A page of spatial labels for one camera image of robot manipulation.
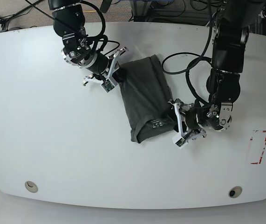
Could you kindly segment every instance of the floor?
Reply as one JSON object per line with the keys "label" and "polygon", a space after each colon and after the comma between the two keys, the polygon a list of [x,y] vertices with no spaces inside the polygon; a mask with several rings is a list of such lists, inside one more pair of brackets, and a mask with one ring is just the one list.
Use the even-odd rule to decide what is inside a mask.
{"label": "floor", "polygon": [[[102,0],[89,0],[96,6],[100,7]],[[167,2],[159,1],[160,4],[166,4]],[[14,14],[19,10],[26,7],[28,4],[24,0],[0,0],[0,16],[4,17],[7,15]],[[194,2],[195,6],[201,8],[202,5],[197,2]],[[167,6],[167,8],[172,8],[177,11],[183,11],[185,7],[186,11],[194,11],[194,9],[190,6],[189,0],[174,0],[173,4]],[[46,12],[47,14],[51,15],[51,11],[49,10],[48,1],[45,0],[44,2],[38,5],[38,8]],[[83,6],[83,11],[85,12],[84,15],[86,17],[86,22],[98,22],[100,21],[96,12],[93,11],[92,8]],[[23,15],[19,18],[12,20],[9,23],[9,29],[13,27],[20,27],[20,28],[30,28],[32,26],[48,26],[52,25],[53,22],[50,18],[42,15],[35,9],[27,11],[26,15]],[[111,5],[109,11],[104,14],[104,17],[107,22],[116,22],[116,21],[128,21],[131,17],[131,7],[130,1],[122,0],[117,4]]]}

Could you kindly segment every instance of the folded gray shirt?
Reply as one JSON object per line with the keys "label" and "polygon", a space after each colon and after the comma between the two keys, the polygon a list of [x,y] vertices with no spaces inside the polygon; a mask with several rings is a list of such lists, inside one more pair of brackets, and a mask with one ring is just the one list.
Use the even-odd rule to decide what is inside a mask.
{"label": "folded gray shirt", "polygon": [[121,65],[126,79],[121,94],[131,126],[131,140],[145,139],[173,130],[176,123],[163,117],[172,94],[156,55]]}

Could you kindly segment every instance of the gray cloth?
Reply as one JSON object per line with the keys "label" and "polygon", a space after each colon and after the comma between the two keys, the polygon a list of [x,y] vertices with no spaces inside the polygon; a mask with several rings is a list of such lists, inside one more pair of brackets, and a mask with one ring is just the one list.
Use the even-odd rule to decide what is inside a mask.
{"label": "gray cloth", "polygon": [[121,65],[126,80],[120,83],[131,140],[145,139],[173,130],[175,122],[162,114],[172,94],[156,55]]}

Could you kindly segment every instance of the white table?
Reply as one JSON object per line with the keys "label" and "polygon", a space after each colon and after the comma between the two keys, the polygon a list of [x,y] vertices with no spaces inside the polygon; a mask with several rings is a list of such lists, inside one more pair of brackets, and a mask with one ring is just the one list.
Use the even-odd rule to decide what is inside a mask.
{"label": "white table", "polygon": [[[95,35],[100,24],[87,24],[86,29]],[[121,63],[153,54],[162,60],[179,51],[201,53],[207,33],[205,27],[160,23],[108,23],[106,30],[111,40],[130,49]],[[208,207],[266,198],[266,150],[261,164],[251,164],[262,152],[266,134],[255,134],[250,146],[253,130],[266,130],[265,36],[251,35],[247,44],[231,128],[208,131],[206,139],[183,150],[173,145],[174,132],[142,144],[130,142],[119,88],[107,94],[96,84],[82,87],[89,73],[65,63],[61,48],[52,27],[0,34],[2,192],[129,209]],[[211,56],[211,47],[206,55]],[[191,59],[177,57],[167,68],[185,68]],[[191,72],[204,98],[209,71],[202,62]],[[184,75],[166,77],[174,97],[194,101]],[[39,191],[27,191],[26,181],[35,182]],[[228,192],[235,186],[243,193],[232,199]]]}

